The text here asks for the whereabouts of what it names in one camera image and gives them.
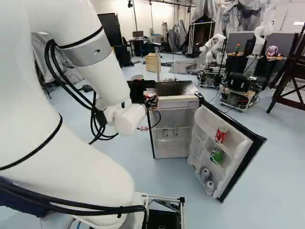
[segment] soda can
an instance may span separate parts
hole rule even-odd
[[[227,136],[227,133],[228,133],[228,129],[225,128],[225,127],[219,127],[217,132],[216,132],[216,135],[215,135],[215,140],[219,143],[224,143],[224,139],[225,137]]]

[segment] fridge door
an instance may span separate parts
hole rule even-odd
[[[188,163],[206,192],[223,202],[267,139],[196,95],[201,106],[194,115]],[[215,140],[219,127],[228,130],[223,143]]]

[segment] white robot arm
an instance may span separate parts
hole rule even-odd
[[[107,207],[138,204],[128,172],[62,123],[34,69],[30,32],[45,31],[111,107],[107,120],[117,131],[123,126],[123,134],[133,132],[146,111],[140,104],[112,107],[129,99],[129,87],[90,1],[5,0],[0,17],[0,176],[55,198]],[[127,215],[79,219],[94,228],[117,229]]]
[[[200,48],[201,54],[198,57],[197,65],[209,65],[212,62],[212,59],[217,57],[217,53],[221,52],[225,39],[225,36],[217,33],[205,43],[205,45]]]

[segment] pink object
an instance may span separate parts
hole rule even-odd
[[[224,139],[227,136],[227,133],[228,133],[227,128],[219,127],[215,135],[215,140],[221,144],[224,143]]]
[[[277,47],[274,45],[269,46],[266,51],[266,56],[275,56],[275,54],[277,54]]]

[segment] light blue floor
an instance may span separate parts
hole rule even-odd
[[[175,60],[183,59],[183,56],[175,56]],[[172,60],[171,55],[163,54],[163,62]],[[162,79],[173,78],[168,69],[163,67]],[[147,72],[141,63],[122,70],[127,80],[135,74],[156,80],[156,74]],[[197,84],[196,76],[176,74],[176,77],[191,79]],[[215,89],[200,91],[207,101],[217,92]],[[232,118],[268,140],[223,204],[205,194],[186,159],[154,160],[148,133],[118,136],[112,141],[96,142],[93,147],[125,167],[138,191],[170,197],[184,196],[187,229],[304,228],[305,113],[276,104],[267,114],[272,94],[273,90],[266,89],[260,94],[261,102],[246,113],[228,112]],[[87,111],[62,89],[52,92],[51,96],[50,102],[71,130],[87,142],[92,140]],[[223,111],[228,110],[216,99],[211,103]],[[63,229],[67,220],[68,217],[55,214],[49,220],[40,222],[35,217],[18,213],[0,224],[0,228],[40,229],[42,226],[43,229]]]

